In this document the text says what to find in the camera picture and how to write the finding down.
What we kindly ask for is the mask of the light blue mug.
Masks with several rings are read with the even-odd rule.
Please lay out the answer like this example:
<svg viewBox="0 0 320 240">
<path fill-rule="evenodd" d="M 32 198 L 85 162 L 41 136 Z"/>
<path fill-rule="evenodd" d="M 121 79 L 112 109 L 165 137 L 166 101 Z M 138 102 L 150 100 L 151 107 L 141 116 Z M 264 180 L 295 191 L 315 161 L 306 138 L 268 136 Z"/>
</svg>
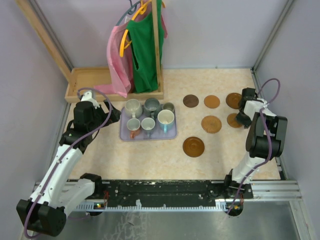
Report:
<svg viewBox="0 0 320 240">
<path fill-rule="evenodd" d="M 160 128 L 166 134 L 174 125 L 175 115 L 172 111 L 164 109 L 158 113 L 157 120 Z"/>
</svg>

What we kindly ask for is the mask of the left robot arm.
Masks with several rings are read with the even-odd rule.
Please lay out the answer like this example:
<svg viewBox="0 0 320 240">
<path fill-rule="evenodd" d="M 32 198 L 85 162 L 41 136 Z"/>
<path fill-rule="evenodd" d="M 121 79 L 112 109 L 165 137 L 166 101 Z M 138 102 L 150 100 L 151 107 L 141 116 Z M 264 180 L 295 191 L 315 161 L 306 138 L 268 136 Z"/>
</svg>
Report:
<svg viewBox="0 0 320 240">
<path fill-rule="evenodd" d="M 101 197 L 104 192 L 102 178 L 85 173 L 76 184 L 63 192 L 65 183 L 76 163 L 83 157 L 89 144 L 101 128 L 120 120 L 116 109 L 103 93 L 108 112 L 96 100 L 99 90 L 83 87 L 77 93 L 79 102 L 73 110 L 74 119 L 62 134 L 55 157 L 42 181 L 27 200 L 21 199 L 16 210 L 23 224 L 24 236 L 34 239 L 40 234 L 58 236 L 70 213 L 86 198 Z"/>
</svg>

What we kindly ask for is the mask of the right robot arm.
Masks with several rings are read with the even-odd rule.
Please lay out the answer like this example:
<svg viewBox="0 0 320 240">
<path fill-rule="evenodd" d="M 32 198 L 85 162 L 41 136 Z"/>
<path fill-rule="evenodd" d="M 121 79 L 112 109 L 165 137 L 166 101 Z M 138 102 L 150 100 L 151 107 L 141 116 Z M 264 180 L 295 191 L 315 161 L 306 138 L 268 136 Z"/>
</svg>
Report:
<svg viewBox="0 0 320 240">
<path fill-rule="evenodd" d="M 253 88 L 244 88 L 236 121 L 249 129 L 240 163 L 225 176 L 223 192 L 229 198 L 249 190 L 250 180 L 259 167 L 280 157 L 285 146 L 288 119 L 268 109 Z"/>
</svg>

